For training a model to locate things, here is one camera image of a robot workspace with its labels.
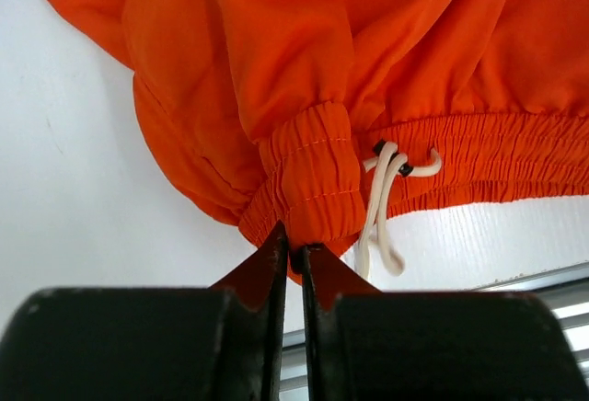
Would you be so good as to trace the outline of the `orange shorts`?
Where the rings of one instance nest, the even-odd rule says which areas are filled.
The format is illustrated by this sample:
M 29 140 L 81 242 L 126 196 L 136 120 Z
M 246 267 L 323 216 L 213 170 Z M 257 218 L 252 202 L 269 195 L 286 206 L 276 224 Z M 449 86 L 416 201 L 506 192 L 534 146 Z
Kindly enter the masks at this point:
M 409 212 L 588 192 L 588 0 L 47 0 L 133 71 L 171 184 L 394 279 Z

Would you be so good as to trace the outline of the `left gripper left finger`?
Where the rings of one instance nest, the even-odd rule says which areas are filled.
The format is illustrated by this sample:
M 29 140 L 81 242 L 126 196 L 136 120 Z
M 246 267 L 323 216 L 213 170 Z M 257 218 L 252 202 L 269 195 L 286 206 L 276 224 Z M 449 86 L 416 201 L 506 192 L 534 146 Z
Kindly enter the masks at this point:
M 1 338 L 5 400 L 275 400 L 288 242 L 208 288 L 46 288 Z

